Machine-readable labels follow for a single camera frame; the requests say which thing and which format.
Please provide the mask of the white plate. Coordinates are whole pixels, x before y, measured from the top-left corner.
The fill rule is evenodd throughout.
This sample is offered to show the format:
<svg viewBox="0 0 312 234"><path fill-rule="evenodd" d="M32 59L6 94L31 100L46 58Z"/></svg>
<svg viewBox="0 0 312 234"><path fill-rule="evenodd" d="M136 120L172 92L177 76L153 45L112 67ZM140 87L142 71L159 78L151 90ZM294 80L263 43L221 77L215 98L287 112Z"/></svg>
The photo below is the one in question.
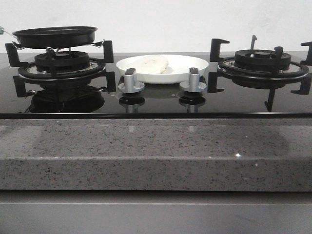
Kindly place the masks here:
<svg viewBox="0 0 312 234"><path fill-rule="evenodd" d="M122 75L125 74L126 66L140 58L148 55L124 58L117 62L117 68ZM189 78L189 68L195 67L202 76L208 67L208 62L196 57L184 55L162 55L169 61L166 70L161 74L140 74L137 73L137 80L149 84L174 84L186 81Z"/></svg>

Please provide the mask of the fried egg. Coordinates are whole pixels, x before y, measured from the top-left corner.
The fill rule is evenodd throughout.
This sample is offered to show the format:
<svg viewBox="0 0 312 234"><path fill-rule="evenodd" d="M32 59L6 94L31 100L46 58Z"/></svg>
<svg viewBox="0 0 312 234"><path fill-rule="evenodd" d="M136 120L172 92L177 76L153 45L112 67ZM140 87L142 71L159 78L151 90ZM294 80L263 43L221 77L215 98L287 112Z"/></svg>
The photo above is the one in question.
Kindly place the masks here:
<svg viewBox="0 0 312 234"><path fill-rule="evenodd" d="M162 55L150 55L129 63L126 68L134 68L140 74L161 74L169 65L169 61Z"/></svg>

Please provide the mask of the black frying pan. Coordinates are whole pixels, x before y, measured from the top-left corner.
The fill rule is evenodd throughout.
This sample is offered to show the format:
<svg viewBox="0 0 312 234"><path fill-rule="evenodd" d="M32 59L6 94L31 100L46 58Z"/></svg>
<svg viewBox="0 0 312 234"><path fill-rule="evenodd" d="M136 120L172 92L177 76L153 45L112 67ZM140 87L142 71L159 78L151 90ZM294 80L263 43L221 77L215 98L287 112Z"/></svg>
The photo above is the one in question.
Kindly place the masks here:
<svg viewBox="0 0 312 234"><path fill-rule="evenodd" d="M95 40L96 30L93 26L60 26L19 30L13 35L22 47L58 49L90 44Z"/></svg>

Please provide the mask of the black glass cooktop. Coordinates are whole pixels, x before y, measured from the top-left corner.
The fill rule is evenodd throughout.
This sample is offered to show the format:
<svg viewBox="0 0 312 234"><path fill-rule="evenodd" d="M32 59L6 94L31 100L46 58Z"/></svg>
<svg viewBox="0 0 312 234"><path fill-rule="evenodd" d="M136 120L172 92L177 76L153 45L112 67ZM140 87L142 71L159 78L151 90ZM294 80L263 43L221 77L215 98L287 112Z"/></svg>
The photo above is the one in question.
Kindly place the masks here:
<svg viewBox="0 0 312 234"><path fill-rule="evenodd" d="M201 81L202 93L190 94L178 84L146 84L133 95L117 86L122 76L108 64L94 79L77 84L30 83L0 56L0 117L2 119L102 118L310 118L312 77L294 82L246 81L218 72L211 63Z"/></svg>

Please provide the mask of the silver left stove knob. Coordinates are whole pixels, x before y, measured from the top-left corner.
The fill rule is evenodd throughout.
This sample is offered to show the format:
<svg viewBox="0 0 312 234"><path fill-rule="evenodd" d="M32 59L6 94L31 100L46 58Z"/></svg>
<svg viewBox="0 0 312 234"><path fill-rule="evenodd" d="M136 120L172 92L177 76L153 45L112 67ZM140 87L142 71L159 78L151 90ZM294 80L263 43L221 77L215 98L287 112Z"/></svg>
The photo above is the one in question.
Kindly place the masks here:
<svg viewBox="0 0 312 234"><path fill-rule="evenodd" d="M127 94L133 94L144 90L144 83L137 80L135 68L128 68L124 74L124 82L118 86L118 89Z"/></svg>

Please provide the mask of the silver stove knob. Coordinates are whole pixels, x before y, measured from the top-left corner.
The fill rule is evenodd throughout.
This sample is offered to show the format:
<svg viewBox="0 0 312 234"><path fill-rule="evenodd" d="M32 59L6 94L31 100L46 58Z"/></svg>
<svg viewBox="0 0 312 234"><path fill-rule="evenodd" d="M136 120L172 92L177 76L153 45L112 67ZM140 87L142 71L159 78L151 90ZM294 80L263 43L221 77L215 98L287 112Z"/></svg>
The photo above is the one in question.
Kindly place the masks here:
<svg viewBox="0 0 312 234"><path fill-rule="evenodd" d="M144 90L144 83L137 80L135 68L128 68L124 74L124 82L118 86L118 89L127 94L133 94Z"/></svg>
<svg viewBox="0 0 312 234"><path fill-rule="evenodd" d="M200 81L200 74L197 68L189 68L189 79L179 84L181 90L197 93L202 92L207 88L207 85Z"/></svg>

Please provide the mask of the silver right stove knob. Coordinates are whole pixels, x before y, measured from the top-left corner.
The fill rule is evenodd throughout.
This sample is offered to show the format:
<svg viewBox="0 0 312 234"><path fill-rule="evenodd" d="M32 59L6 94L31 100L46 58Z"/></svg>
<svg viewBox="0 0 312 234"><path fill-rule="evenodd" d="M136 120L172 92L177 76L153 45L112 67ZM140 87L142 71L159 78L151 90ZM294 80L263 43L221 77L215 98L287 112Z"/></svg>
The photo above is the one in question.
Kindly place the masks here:
<svg viewBox="0 0 312 234"><path fill-rule="evenodd" d="M197 68L189 68L189 79L179 84L181 90L197 93L202 92L207 88L207 85L200 81L200 74Z"/></svg>

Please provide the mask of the black left pan support grate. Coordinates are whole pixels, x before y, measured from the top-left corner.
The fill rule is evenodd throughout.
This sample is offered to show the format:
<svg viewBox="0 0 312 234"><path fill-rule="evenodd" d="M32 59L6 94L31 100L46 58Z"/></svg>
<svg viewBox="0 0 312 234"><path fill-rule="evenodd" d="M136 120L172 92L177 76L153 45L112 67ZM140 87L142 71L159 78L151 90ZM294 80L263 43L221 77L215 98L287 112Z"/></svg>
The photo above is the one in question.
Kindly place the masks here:
<svg viewBox="0 0 312 234"><path fill-rule="evenodd" d="M113 45L111 41L103 40L93 44L95 47L103 49L103 58L92 58L89 56L90 66L72 72L57 72L52 55L62 51L73 51L68 48L47 47L45 53L48 56L50 73L38 71L33 62L20 61L18 50L22 48L15 42L5 45L11 67L18 68L18 76L15 77L17 94L27 97L30 95L39 96L49 101L69 101L81 99L101 92L108 92L107 87L95 88L90 86L92 80L105 77L107 83L114 83L115 76L112 72L106 72L106 65L113 63Z"/></svg>

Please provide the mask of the black pan support grate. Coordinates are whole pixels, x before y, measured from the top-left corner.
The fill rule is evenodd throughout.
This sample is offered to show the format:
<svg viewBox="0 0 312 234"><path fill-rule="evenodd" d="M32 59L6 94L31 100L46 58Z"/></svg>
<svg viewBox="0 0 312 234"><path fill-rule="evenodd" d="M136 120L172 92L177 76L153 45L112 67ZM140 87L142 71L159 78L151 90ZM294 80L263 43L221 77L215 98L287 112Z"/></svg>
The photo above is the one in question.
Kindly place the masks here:
<svg viewBox="0 0 312 234"><path fill-rule="evenodd" d="M114 83L115 76L112 72L106 72L106 65L113 63L113 45L111 41L103 40L93 44L95 47L103 49L103 58L92 58L89 56L90 66L72 72L57 72L52 55L62 51L73 51L68 48L47 47L45 53L48 56L50 73L38 71L33 62L20 61L18 50L22 48L15 42L5 45L11 67L18 68L18 76L15 77L17 94L27 97L30 95L39 96L49 101L69 101L81 99L101 92L108 92L107 87L95 88L90 86L92 80L105 77L107 83Z"/></svg>
<svg viewBox="0 0 312 234"><path fill-rule="evenodd" d="M256 50L252 36L247 50ZM234 56L220 55L223 39L212 39L210 62L216 70L208 75L207 92L211 106L221 112L304 113L312 110L312 51L296 62L291 54L277 46L277 65L268 72L235 67Z"/></svg>

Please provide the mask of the black right pan support grate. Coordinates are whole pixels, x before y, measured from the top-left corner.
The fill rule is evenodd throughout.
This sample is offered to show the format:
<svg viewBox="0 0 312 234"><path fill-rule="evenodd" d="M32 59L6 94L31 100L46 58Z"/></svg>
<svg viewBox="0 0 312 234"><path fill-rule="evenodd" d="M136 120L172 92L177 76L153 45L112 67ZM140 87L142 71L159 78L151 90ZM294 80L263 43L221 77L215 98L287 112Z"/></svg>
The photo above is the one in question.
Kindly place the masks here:
<svg viewBox="0 0 312 234"><path fill-rule="evenodd" d="M256 50L252 36L247 50ZM291 54L277 46L277 65L268 72L235 67L234 56L220 55L223 39L212 39L210 62L216 70L208 75L207 92L211 106L221 112L304 113L312 110L312 51L296 62Z"/></svg>

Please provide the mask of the black left gas burner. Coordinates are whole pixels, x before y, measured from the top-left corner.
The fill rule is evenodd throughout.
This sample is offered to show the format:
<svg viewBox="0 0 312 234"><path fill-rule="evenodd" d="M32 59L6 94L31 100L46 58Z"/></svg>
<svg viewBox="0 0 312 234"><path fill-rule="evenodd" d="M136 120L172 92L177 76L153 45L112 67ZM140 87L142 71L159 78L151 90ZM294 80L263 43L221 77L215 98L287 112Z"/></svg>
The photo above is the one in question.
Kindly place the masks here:
<svg viewBox="0 0 312 234"><path fill-rule="evenodd" d="M72 72L90 66L89 55L80 51L62 51L52 55L57 72ZM50 73L50 65L46 53L35 56L35 65L38 71Z"/></svg>

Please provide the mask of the black gas burner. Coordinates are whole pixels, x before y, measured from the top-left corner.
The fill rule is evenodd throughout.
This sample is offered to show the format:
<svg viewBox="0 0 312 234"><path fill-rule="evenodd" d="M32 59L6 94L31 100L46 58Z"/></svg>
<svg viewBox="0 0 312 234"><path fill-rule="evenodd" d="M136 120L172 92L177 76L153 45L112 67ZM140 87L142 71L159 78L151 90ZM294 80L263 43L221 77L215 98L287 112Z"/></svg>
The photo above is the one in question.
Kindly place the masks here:
<svg viewBox="0 0 312 234"><path fill-rule="evenodd" d="M90 66L89 55L80 51L62 51L52 55L57 72L72 72ZM38 71L50 73L50 65L46 53L35 56L35 65Z"/></svg>
<svg viewBox="0 0 312 234"><path fill-rule="evenodd" d="M247 70L271 71L276 65L276 51L239 50L235 52L234 65Z"/></svg>

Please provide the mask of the black right gas burner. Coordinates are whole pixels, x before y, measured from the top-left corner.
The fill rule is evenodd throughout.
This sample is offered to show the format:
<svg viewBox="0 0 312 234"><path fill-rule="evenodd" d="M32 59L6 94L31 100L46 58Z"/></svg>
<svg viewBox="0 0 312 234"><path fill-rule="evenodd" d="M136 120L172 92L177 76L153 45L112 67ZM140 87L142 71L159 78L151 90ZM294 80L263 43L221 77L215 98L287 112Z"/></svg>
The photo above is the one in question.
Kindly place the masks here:
<svg viewBox="0 0 312 234"><path fill-rule="evenodd" d="M234 65L247 70L271 71L276 65L276 51L239 50L235 52Z"/></svg>

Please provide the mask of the grey cabinet drawer front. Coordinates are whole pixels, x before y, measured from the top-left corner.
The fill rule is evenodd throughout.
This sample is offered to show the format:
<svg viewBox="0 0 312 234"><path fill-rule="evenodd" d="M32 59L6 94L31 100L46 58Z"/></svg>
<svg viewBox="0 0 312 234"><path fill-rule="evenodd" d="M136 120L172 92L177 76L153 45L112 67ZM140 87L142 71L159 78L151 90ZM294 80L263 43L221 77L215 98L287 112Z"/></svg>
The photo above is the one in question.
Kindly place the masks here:
<svg viewBox="0 0 312 234"><path fill-rule="evenodd" d="M310 193L1 192L3 234L309 234Z"/></svg>

